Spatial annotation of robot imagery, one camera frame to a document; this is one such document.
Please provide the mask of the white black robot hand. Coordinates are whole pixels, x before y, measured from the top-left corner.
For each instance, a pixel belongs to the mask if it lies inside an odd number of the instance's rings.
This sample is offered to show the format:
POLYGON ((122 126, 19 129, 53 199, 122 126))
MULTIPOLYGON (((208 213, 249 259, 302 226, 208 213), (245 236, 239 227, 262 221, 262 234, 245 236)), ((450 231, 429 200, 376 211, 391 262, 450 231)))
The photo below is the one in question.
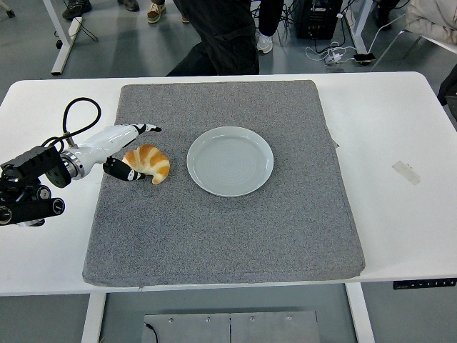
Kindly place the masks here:
POLYGON ((68 148, 78 162, 81 178, 87 176, 95 164, 103 164, 110 156, 134 141, 138 135, 147 131, 160 132, 161 128, 152 124, 122 124, 109 126, 88 138, 77 148, 68 148))

